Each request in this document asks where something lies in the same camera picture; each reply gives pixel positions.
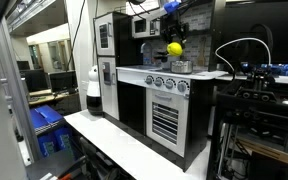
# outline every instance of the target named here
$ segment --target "white cable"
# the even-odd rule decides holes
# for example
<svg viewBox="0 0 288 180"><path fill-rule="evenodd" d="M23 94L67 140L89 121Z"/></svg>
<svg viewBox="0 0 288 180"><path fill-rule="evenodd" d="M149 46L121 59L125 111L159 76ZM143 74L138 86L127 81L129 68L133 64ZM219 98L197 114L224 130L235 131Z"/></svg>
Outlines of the white cable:
<svg viewBox="0 0 288 180"><path fill-rule="evenodd" d="M265 46L265 48L266 48L266 50L267 50L267 54L268 54L268 65L271 65L271 53L270 53L270 50L269 50L268 46L265 44L265 42L263 42L262 40L257 39L257 38L240 38L240 39L236 39L236 40L230 41L230 42L228 42L228 43L226 43L226 44L223 44L223 45L220 46L219 48L217 48L216 51L215 51L215 55L216 55L217 57L219 57L220 59L222 59L224 62L226 62L226 63L231 67L231 69L232 69L233 72L234 72L235 70L234 70L233 66L232 66L226 59L224 59L222 56L218 55L217 52L218 52L220 49L222 49L223 47L225 47L225 46L227 46L227 45L229 45L229 44L232 44L232 43L235 43L235 42L238 42L238 41L248 41L248 40L258 41L258 42L262 43L262 44Z"/></svg>

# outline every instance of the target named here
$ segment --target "microwave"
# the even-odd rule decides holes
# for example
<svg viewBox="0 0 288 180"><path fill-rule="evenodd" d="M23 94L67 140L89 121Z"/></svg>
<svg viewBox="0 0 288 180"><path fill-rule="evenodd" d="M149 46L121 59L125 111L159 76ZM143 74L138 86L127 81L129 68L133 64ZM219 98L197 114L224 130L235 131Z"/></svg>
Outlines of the microwave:
<svg viewBox="0 0 288 180"><path fill-rule="evenodd" d="M133 38L147 38L159 36L161 32L161 22L159 19L147 20L149 14L141 14L142 18L134 16L132 19Z"/></svg>

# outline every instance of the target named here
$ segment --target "faucet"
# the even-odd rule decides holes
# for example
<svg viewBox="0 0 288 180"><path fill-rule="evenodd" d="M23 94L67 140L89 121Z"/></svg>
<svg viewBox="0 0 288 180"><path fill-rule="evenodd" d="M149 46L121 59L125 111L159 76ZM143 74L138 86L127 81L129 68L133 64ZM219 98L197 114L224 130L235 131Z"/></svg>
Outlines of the faucet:
<svg viewBox="0 0 288 180"><path fill-rule="evenodd" d="M149 46L150 47L150 52L151 52L150 62L152 62L152 59L153 59L153 48L152 48L152 45L150 43L143 43L142 46L141 46L141 53L142 54L144 53L144 47L145 46Z"/></svg>

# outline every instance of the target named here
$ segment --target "yellow ball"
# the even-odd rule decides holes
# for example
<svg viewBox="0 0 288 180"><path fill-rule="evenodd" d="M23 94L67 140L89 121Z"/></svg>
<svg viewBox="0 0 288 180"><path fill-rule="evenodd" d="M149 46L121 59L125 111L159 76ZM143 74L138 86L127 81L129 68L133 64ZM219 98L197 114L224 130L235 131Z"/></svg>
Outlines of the yellow ball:
<svg viewBox="0 0 288 180"><path fill-rule="evenodd" d="M183 53L182 46L177 42L172 42L167 46L167 52L171 56L180 56Z"/></svg>

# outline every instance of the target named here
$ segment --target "stove knob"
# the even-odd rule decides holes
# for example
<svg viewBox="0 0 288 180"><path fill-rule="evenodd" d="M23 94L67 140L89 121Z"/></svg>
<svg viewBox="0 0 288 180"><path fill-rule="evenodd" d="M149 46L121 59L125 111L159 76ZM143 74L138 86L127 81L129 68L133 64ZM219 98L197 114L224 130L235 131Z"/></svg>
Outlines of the stove knob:
<svg viewBox="0 0 288 180"><path fill-rule="evenodd" d="M165 86L166 86L167 89L172 89L172 88L173 88L173 82L167 81L167 82L165 83Z"/></svg>
<svg viewBox="0 0 288 180"><path fill-rule="evenodd" d="M145 82L146 82L146 84L152 84L153 79L152 79L151 77L147 77L147 78L145 79Z"/></svg>
<svg viewBox="0 0 288 180"><path fill-rule="evenodd" d="M186 84L185 83L179 83L177 85L177 89L180 91L180 92L185 92L186 90Z"/></svg>
<svg viewBox="0 0 288 180"><path fill-rule="evenodd" d="M155 84L155 86L160 87L160 86L162 86L162 80L161 79L156 79L154 84Z"/></svg>

